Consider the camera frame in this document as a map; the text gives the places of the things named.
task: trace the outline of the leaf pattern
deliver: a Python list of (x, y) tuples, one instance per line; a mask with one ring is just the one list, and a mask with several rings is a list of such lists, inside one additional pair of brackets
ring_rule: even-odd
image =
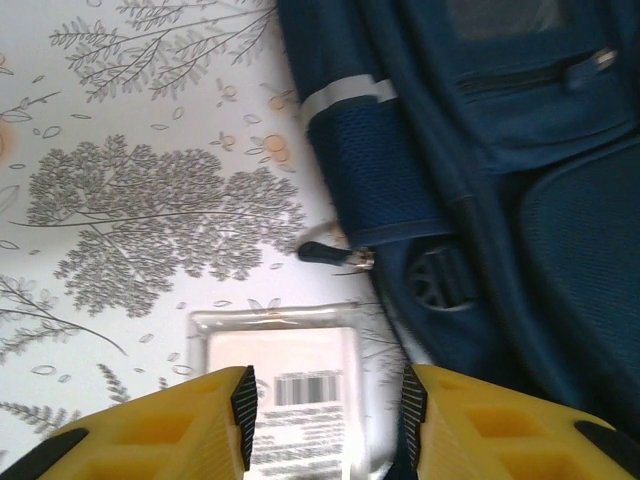
[(64, 408), (59, 408), (56, 411), (48, 405), (44, 407), (29, 407), (19, 403), (8, 402), (0, 402), (0, 410), (9, 412), (34, 427), (34, 432), (41, 435), (43, 440), (47, 438), (50, 433), (68, 423), (75, 422), (82, 416), (79, 410), (74, 410), (73, 413), (69, 415), (69, 412)]
[(282, 305), (282, 299), (281, 298), (274, 298), (269, 302), (268, 305), (268, 309), (269, 310), (275, 310), (276, 308), (279, 308), (280, 305)]
[[(209, 14), (209, 7), (226, 7)], [(197, 85), (209, 73), (214, 56), (229, 56), (232, 64), (250, 64), (268, 45), (281, 45), (273, 2), (237, 9), (226, 2), (197, 0), (170, 5), (166, 0), (123, 0), (116, 7), (128, 18), (133, 33), (90, 25), (81, 17), (50, 36), (51, 46), (74, 50), (69, 68), (89, 87), (88, 101), (103, 101), (118, 93), (152, 93), (151, 99)], [(199, 21), (183, 21), (188, 10), (201, 11)]]
[(189, 375), (193, 369), (188, 365), (174, 365), (171, 367), (171, 371), (176, 375)]
[(180, 120), (183, 115), (184, 115), (184, 107), (178, 107), (173, 111), (171, 118), (173, 118), (174, 120)]
[(22, 110), (9, 110), (7, 112), (0, 113), (0, 118), (7, 123), (21, 123), (28, 122), (33, 119), (31, 115)]
[(257, 123), (260, 123), (262, 119), (257, 115), (249, 114), (244, 116), (244, 121), (249, 125), (255, 125)]
[(227, 179), (220, 169), (203, 150), (157, 155), (128, 149), (123, 135), (52, 150), (32, 175), (27, 214), (29, 226), (81, 227), (55, 272), (75, 306), (143, 317), (178, 269), (245, 280), (262, 263), (260, 244), (293, 253), (304, 228), (297, 188), (267, 168)]
[(5, 250), (20, 250), (20, 247), (15, 243), (2, 239), (0, 239), (0, 248), (4, 248)]
[(249, 307), (253, 310), (253, 313), (257, 315), (262, 315), (266, 310), (260, 305), (260, 302), (253, 298), (248, 298), (247, 303), (249, 303)]
[(51, 313), (58, 298), (49, 290), (40, 291), (40, 300), (34, 299), (33, 290), (36, 282), (24, 278), (15, 279), (0, 275), (0, 324), (15, 322), (26, 318), (39, 320), (40, 326), (35, 328), (20, 327), (12, 337), (0, 338), (0, 365), (3, 365), (10, 354), (20, 355), (33, 343), (42, 343), (50, 339), (66, 342), (70, 337), (80, 333), (90, 333), (117, 348), (120, 353), (126, 352), (113, 340), (81, 325), (62, 320)]
[(146, 335), (143, 335), (142, 337), (140, 337), (140, 340), (138, 340), (140, 343), (149, 343), (151, 340), (153, 340), (154, 335), (153, 333), (147, 333)]
[(49, 127), (42, 134), (42, 138), (47, 139), (57, 137), (58, 135), (60, 135), (60, 132), (62, 132), (61, 127)]
[(120, 381), (120, 379), (118, 379), (116, 374), (113, 373), (113, 370), (111, 370), (109, 367), (107, 367), (103, 363), (99, 363), (98, 368), (100, 369), (100, 371), (102, 372), (102, 375), (107, 381), (107, 390), (111, 392), (111, 395), (109, 395), (109, 398), (115, 402), (113, 406), (119, 405), (121, 403), (125, 403), (131, 400), (131, 396), (129, 395), (129, 390), (127, 389), (127, 387), (125, 387), (122, 384), (122, 382)]
[(54, 367), (53, 365), (38, 365), (37, 367), (33, 367), (31, 369), (31, 373), (35, 373), (36, 375), (55, 375), (56, 372), (56, 367)]
[(282, 170), (283, 172), (287, 172), (287, 173), (296, 173), (295, 168), (293, 168), (293, 167), (292, 167), (292, 166), (290, 166), (290, 165), (286, 165), (286, 164), (284, 164), (284, 163), (279, 164), (279, 165), (278, 165), (278, 168), (279, 168), (280, 170)]

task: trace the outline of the plastic package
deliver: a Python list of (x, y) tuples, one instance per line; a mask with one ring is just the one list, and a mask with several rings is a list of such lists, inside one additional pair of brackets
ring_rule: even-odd
[(253, 365), (258, 417), (246, 480), (366, 479), (357, 304), (194, 312), (189, 365), (199, 376)]

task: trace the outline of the blue mesh pocket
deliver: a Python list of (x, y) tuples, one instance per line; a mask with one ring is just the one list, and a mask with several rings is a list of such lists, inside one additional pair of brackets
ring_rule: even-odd
[(336, 104), (309, 139), (352, 247), (452, 232), (397, 102)]

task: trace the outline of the black zipper pull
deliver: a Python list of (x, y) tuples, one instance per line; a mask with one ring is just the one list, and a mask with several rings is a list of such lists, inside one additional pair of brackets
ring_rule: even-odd
[(368, 248), (344, 250), (318, 242), (306, 242), (300, 245), (298, 258), (303, 262), (324, 263), (336, 267), (352, 265), (361, 270), (371, 270), (374, 264), (373, 252)]
[(567, 88), (572, 92), (584, 90), (589, 82), (600, 73), (611, 67), (618, 56), (618, 52), (603, 48), (580, 63), (570, 66), (564, 72)]

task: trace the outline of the navy blue backpack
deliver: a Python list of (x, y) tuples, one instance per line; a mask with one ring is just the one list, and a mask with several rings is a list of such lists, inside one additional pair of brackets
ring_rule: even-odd
[(392, 326), (640, 438), (640, 3), (280, 0), (302, 117)]

